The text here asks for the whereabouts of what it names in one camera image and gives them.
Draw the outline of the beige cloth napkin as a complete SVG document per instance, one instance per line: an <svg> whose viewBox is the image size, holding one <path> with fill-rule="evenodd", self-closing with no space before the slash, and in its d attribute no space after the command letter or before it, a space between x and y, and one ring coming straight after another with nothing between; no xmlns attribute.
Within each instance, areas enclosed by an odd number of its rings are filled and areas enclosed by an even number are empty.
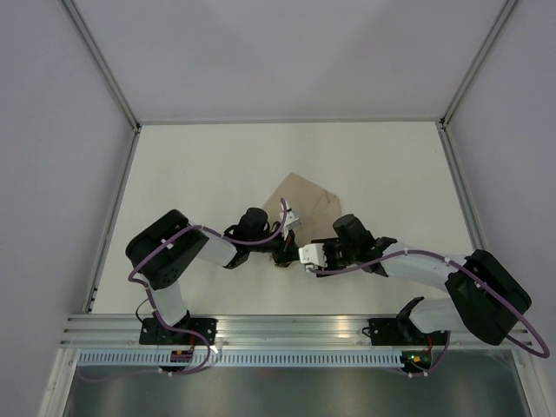
<svg viewBox="0 0 556 417"><path fill-rule="evenodd" d="M282 219L281 198L301 221L292 230L295 236L288 238L284 251L273 256L279 268L287 268L298 262L300 247L312 240L336 237L333 223L342 216L342 211L337 195L296 173L290 173L262 206L270 224Z"/></svg>

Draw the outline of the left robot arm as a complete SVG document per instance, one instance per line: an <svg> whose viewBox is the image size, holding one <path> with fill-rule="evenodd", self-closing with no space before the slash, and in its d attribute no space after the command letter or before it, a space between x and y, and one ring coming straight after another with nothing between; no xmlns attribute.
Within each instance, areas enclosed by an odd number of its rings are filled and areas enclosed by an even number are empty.
<svg viewBox="0 0 556 417"><path fill-rule="evenodd" d="M221 234L172 209L131 240L125 249L133 266L129 281L145 289L163 338L179 344L189 336L189 311L178 281L193 260L225 269L240 267L253 253L270 255L280 268L298 260L294 228L301 219L286 201L281 204L279 221L270 223L266 211L248 208Z"/></svg>

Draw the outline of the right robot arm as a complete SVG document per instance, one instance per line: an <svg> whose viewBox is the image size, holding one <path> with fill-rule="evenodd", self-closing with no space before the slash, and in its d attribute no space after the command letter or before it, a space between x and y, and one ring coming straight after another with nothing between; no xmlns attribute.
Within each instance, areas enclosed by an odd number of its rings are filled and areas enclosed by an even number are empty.
<svg viewBox="0 0 556 417"><path fill-rule="evenodd" d="M497 346L532 305L530 295L489 252L438 255L391 237L373 237L354 215L334 222L336 236L322 243L320 274L360 267L369 274L418 282L444 293L414 297L396 315L396 331L407 343L436 332L468 330Z"/></svg>

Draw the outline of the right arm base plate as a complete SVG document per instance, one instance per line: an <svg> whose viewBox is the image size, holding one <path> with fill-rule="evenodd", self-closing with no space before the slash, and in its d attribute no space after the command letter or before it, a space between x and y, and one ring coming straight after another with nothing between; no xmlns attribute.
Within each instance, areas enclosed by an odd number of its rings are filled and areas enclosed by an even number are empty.
<svg viewBox="0 0 556 417"><path fill-rule="evenodd" d="M361 330L377 347L437 347L447 342L447 332L435 331L423 334L413 325L400 326L393 317L370 318Z"/></svg>

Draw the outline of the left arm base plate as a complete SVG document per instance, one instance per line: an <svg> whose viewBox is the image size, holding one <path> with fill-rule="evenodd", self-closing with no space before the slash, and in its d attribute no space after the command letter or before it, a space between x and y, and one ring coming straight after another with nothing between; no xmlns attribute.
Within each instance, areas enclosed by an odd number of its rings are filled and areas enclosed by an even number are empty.
<svg viewBox="0 0 556 417"><path fill-rule="evenodd" d="M202 335L210 346L215 344L217 333L217 319L208 317L185 318L175 325L176 328L186 329L187 332L168 330L156 318L146 318L142 321L139 344L145 346L196 346L204 345Z"/></svg>

